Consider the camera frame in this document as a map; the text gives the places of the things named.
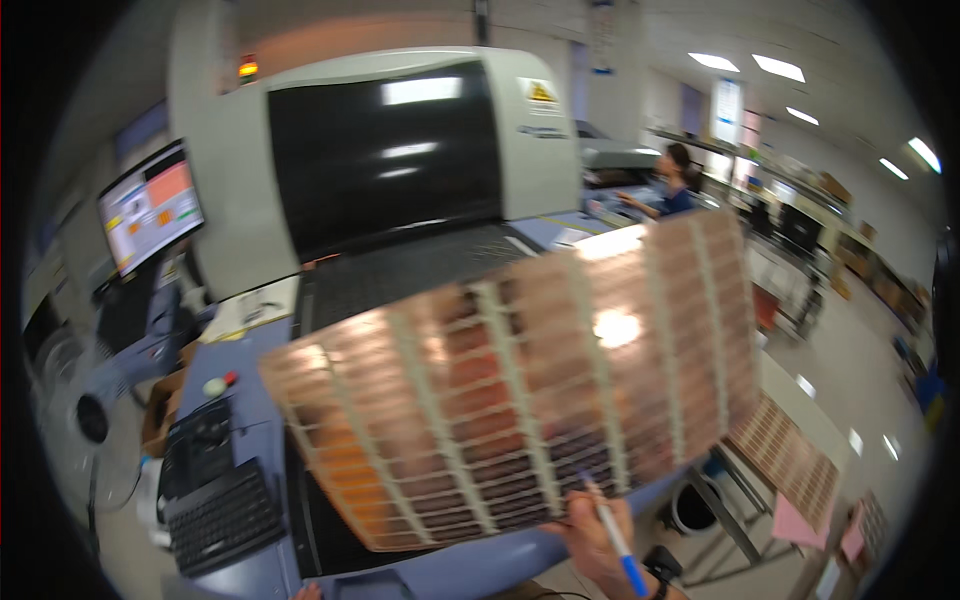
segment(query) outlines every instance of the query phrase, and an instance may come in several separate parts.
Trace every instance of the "woman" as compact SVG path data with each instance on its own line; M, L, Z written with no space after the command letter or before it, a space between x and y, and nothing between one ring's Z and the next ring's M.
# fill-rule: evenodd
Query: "woman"
M683 144L667 146L666 153L657 159L654 164L657 174L666 180L666 196L663 198L663 208L657 210L652 206L637 202L626 192L617 192L616 196L635 208L639 208L651 219L665 215L677 214L694 208L693 199L686 189L687 178L690 176L690 154Z

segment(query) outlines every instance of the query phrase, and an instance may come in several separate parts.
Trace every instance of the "warning label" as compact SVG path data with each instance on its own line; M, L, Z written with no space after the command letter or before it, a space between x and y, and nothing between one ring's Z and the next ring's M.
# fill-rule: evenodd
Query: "warning label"
M520 93L526 100L530 114L564 116L552 83L546 79L528 77L517 77L516 80L520 83Z

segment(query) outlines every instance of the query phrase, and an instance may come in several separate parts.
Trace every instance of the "monitor screen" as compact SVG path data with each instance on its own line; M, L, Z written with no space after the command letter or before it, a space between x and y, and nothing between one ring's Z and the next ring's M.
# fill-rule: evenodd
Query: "monitor screen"
M100 195L100 218L120 276L200 227L182 140L150 156Z
M819 221L797 207L790 204L783 205L780 214L780 233L805 251L813 253L822 228L824 226Z
M276 182L301 261L502 215L482 62L268 95Z

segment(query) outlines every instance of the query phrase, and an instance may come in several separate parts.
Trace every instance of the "pink paper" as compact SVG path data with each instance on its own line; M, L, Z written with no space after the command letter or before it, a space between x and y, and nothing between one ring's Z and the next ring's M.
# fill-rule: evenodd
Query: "pink paper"
M847 557L847 561L852 563L856 560L856 557L860 556L860 552L863 550L863 531L861 526L863 525L863 502L857 502L856 510L853 511L853 521L850 526L847 527L847 531L843 534L843 539L840 540L840 548L843 549L844 556Z
M827 515L833 514L833 500L827 508ZM774 529L771 536L779 540L792 541L801 546L810 548L827 547L827 534L830 532L829 519L824 523L820 533L813 531L797 509L793 507L782 493L777 492L777 506L774 509Z

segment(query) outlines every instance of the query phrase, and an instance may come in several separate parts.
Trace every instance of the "trash bin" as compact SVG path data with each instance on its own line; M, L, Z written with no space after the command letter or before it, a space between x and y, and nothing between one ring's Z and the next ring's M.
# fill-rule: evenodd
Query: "trash bin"
M723 502L723 492L717 483L707 479L707 484ZM667 529L673 529L682 536L702 536L713 530L717 524L717 517L707 506L707 502L688 483L674 490L670 501L657 512L657 519Z

